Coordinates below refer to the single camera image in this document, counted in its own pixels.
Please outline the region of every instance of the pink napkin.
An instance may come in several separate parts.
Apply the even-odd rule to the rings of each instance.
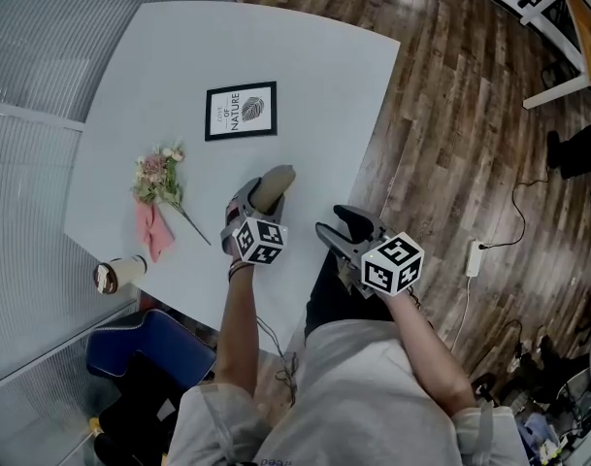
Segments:
[[[152,262],[157,262],[161,251],[175,241],[172,233],[159,213],[159,209],[155,205],[145,204],[138,199],[136,199],[136,223],[138,238],[148,245]]]

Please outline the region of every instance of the white table leg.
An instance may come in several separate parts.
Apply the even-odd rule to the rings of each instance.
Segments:
[[[545,9],[547,9],[547,7],[549,7],[551,4],[553,4],[556,0],[541,0],[541,2],[539,2],[537,5],[535,5],[532,9],[530,9],[530,11],[528,11],[524,17],[522,17],[519,20],[519,23],[522,26],[525,26],[526,24],[528,24],[528,22],[530,22],[532,19],[534,19],[536,16],[540,15],[541,12],[543,12]]]
[[[527,98],[524,100],[524,109],[532,109],[533,107],[551,102],[552,100],[564,97],[565,95],[569,95],[574,91],[578,91],[588,86],[590,86],[590,79],[588,78],[588,75],[582,74],[577,78],[573,78],[572,80],[568,80],[567,82],[559,84],[558,86],[547,89],[546,91],[543,91],[534,97]]]

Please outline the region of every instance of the floor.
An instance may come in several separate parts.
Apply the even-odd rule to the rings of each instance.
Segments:
[[[520,235],[513,185],[546,176],[545,134],[556,129],[566,139],[589,124],[591,93],[523,110],[523,98],[542,91],[540,70],[554,56],[491,0],[245,1],[401,42],[351,201],[424,247],[415,290],[450,346],[466,303],[468,243]],[[472,377],[492,371],[504,379],[519,335],[518,323],[505,328],[512,319],[523,325],[522,341],[545,325],[561,353],[579,353],[574,328],[591,292],[590,187],[591,175],[563,182],[554,173],[549,183],[517,190],[525,236],[487,251],[456,345]]]

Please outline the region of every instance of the white t-shirt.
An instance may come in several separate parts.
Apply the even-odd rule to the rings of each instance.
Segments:
[[[275,429],[229,384],[181,400],[170,466],[527,465],[509,408],[450,419],[416,381],[394,323],[325,324],[307,340],[297,402]]]

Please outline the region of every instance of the gray wall panel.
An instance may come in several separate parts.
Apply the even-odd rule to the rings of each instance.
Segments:
[[[83,121],[138,7],[171,0],[0,0],[0,102]]]
[[[80,134],[0,116],[0,380],[117,309],[62,232]]]
[[[58,464],[118,397],[85,370],[83,338],[0,388],[0,465]]]

